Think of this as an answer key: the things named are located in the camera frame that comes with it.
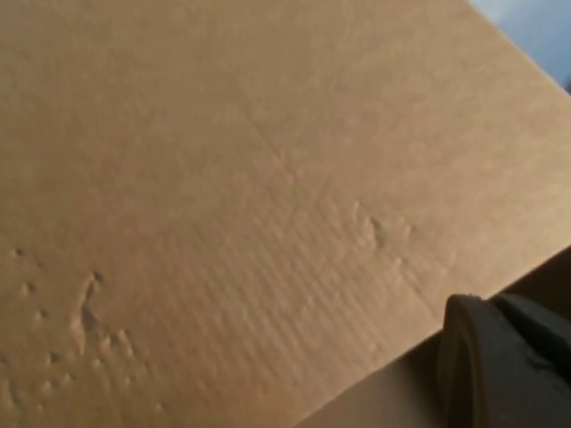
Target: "brown cardboard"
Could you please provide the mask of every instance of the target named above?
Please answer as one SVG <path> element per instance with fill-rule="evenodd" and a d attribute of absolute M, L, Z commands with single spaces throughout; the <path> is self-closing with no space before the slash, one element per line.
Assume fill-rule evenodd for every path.
<path fill-rule="evenodd" d="M 7 0 L 0 422 L 292 426 L 567 245 L 571 104 L 458 0 Z"/>

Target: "cardboard box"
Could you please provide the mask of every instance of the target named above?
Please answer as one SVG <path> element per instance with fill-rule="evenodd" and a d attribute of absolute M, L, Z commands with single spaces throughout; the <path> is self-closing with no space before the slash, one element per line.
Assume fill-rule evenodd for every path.
<path fill-rule="evenodd" d="M 2 425 L 293 426 L 567 245 L 571 103 L 462 1 L 7 0 L 0 42 Z"/>

